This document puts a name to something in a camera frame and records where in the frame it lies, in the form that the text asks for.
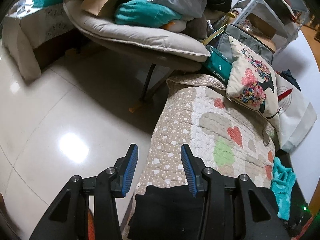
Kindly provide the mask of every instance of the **teal bag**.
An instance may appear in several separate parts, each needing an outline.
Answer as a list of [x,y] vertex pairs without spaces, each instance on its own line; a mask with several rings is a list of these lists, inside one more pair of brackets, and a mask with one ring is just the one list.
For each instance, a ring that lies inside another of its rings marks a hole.
[[206,49],[210,52],[210,57],[203,63],[205,68],[213,73],[225,85],[228,83],[231,63],[227,58],[216,48],[207,45]]

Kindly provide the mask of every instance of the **white tile floor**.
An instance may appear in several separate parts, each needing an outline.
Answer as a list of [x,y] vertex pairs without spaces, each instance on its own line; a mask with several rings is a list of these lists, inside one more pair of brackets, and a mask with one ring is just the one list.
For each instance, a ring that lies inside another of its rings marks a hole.
[[[30,85],[0,51],[0,192],[22,240],[72,175],[97,175],[139,147],[130,193],[117,200],[121,221],[148,154],[167,88],[134,114],[149,64],[109,50],[63,57]],[[151,85],[166,71],[155,70]],[[74,152],[65,150],[80,149]]]

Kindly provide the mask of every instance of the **chair leg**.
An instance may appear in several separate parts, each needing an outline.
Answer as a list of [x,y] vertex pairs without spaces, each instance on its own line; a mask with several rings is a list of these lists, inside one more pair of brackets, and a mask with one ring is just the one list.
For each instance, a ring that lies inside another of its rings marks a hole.
[[149,88],[144,99],[148,101],[153,97],[153,95],[157,92],[157,90],[162,86],[165,85],[165,81],[168,77],[172,75],[179,74],[178,70],[171,69],[167,74],[165,74],[153,87]]
[[149,68],[149,72],[148,72],[146,81],[144,82],[144,85],[143,85],[142,94],[141,94],[141,97],[139,98],[139,100],[141,102],[145,101],[145,96],[146,96],[146,93],[147,93],[147,90],[148,90],[148,86],[149,86],[149,83],[150,83],[150,80],[151,80],[151,76],[152,76],[152,73],[153,73],[153,70],[155,69],[155,67],[156,67],[156,64],[153,63]]

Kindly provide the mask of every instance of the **metal chair leg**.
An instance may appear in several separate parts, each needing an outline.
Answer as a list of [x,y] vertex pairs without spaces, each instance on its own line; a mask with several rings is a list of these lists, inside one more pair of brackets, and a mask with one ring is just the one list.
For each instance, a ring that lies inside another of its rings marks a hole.
[[141,102],[145,101],[145,96],[146,96],[146,93],[147,93],[147,90],[148,90],[148,86],[149,86],[149,83],[150,83],[150,80],[151,80],[151,76],[152,76],[152,73],[153,73],[153,70],[155,69],[155,67],[156,67],[156,64],[153,63],[149,68],[149,72],[148,72],[146,81],[144,82],[144,85],[143,85],[142,94],[141,94],[141,97],[139,98],[139,100]]

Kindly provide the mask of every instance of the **wooden floor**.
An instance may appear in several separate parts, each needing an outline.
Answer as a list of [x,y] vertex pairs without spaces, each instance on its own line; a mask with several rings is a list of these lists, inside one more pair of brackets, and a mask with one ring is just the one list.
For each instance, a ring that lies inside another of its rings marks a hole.
[[309,204],[309,210],[315,216],[320,210],[320,180]]
[[316,35],[316,31],[307,26],[302,26],[301,31],[307,39],[307,42],[309,43],[309,46],[312,50],[313,55],[316,58],[316,62],[320,71],[320,42],[316,41],[313,38]]

